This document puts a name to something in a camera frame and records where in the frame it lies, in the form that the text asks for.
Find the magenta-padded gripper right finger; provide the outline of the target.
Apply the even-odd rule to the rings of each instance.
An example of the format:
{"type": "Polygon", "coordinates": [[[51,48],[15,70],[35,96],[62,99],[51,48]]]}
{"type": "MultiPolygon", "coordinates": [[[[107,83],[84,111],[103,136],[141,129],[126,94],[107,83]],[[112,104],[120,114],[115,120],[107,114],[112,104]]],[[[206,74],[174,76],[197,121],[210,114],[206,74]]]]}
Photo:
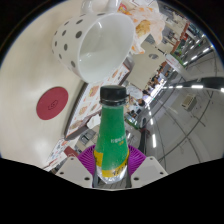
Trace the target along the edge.
{"type": "Polygon", "coordinates": [[[139,149],[133,146],[129,147],[128,188],[140,188],[167,175],[168,173],[155,157],[146,157],[139,149]]]}

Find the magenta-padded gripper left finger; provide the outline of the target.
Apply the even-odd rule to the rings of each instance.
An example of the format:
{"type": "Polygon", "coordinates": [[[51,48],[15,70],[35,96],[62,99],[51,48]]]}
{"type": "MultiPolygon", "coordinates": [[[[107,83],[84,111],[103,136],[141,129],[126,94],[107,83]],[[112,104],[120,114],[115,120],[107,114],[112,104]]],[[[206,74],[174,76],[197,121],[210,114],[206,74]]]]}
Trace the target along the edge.
{"type": "Polygon", "coordinates": [[[96,187],[97,173],[93,154],[94,148],[95,146],[92,145],[77,157],[69,157],[56,175],[81,187],[96,187]]]}

